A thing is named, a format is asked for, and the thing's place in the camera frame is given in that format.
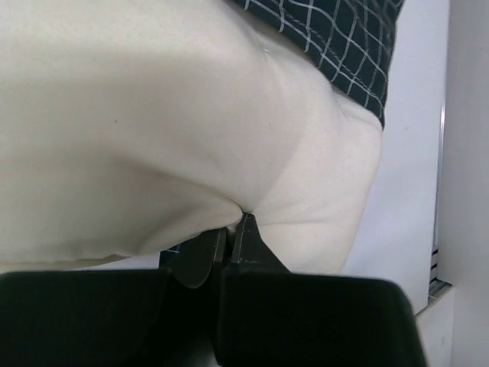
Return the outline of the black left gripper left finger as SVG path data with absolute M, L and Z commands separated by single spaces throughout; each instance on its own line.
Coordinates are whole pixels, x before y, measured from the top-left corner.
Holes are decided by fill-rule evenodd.
M 157 269 L 2 275 L 1 364 L 216 365 L 195 296 L 225 237 L 204 232 Z

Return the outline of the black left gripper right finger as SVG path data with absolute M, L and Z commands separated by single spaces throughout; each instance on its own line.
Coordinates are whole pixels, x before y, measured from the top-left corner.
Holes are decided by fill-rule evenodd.
M 411 304 L 393 282 L 288 271 L 246 214 L 221 262 L 221 366 L 424 366 Z

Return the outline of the cream white pillow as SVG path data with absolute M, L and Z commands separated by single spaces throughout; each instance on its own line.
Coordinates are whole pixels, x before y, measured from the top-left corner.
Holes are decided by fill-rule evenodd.
M 152 255 L 245 213 L 338 274 L 377 117 L 228 1 L 1 3 L 1 270 Z

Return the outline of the dark plaid pillowcase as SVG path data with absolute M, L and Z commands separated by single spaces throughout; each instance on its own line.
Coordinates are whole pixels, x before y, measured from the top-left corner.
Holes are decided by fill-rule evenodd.
M 385 121 L 403 0 L 235 0 L 279 31 L 349 99 Z

